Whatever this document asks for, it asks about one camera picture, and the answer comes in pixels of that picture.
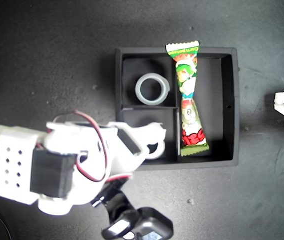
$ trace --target black box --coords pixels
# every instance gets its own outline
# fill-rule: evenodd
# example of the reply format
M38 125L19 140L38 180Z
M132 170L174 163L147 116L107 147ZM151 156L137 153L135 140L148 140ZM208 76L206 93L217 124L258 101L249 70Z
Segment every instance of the black box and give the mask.
M146 160L139 170L188 169L235 166L238 163L239 82L235 48L200 47L194 100L210 149L180 156L181 93L174 60L164 47L116 49L116 120L131 127L163 123L167 130L165 152ZM139 77L157 73L170 84L166 100L157 106L141 103L135 96Z

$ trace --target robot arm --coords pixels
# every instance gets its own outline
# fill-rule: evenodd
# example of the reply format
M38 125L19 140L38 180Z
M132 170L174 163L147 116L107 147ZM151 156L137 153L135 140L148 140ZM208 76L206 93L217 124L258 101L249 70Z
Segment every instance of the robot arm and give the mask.
M166 130L159 123L132 128L123 122L110 122L99 127L99 133L86 123L48 122L47 128L49 133L0 125L0 196L28 205L38 200L39 209L51 215L65 215L73 205L89 202L94 207L96 203L107 206L117 196L115 185L116 193L121 192L127 177L145 159L159 157L165 149ZM150 154L148 144L159 147ZM105 239L123 237L133 229L142 229L145 219L155 219L130 204L127 208L134 212L135 220L112 237L103 234ZM123 211L116 210L117 217L125 215ZM110 218L110 224L116 221ZM170 228L168 221L164 229Z

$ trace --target dark gray surface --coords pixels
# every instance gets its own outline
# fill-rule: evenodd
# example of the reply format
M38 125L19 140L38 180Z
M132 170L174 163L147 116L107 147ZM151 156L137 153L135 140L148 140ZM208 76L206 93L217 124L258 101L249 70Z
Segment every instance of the dark gray surface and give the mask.
M113 120L114 48L190 40L237 48L239 165L137 172L125 192L175 240L284 240L284 1L0 1L0 124L43 129L72 108ZM107 224L88 205L54 217L0 198L0 213L16 240L101 239Z

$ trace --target candy wrapper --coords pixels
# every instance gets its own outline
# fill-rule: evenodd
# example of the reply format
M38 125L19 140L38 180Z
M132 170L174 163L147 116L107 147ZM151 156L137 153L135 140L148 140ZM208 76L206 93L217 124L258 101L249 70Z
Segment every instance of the candy wrapper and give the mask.
M166 45L167 53L176 61L177 82L182 94L182 156L195 154L209 148L193 100L198 49L198 41Z

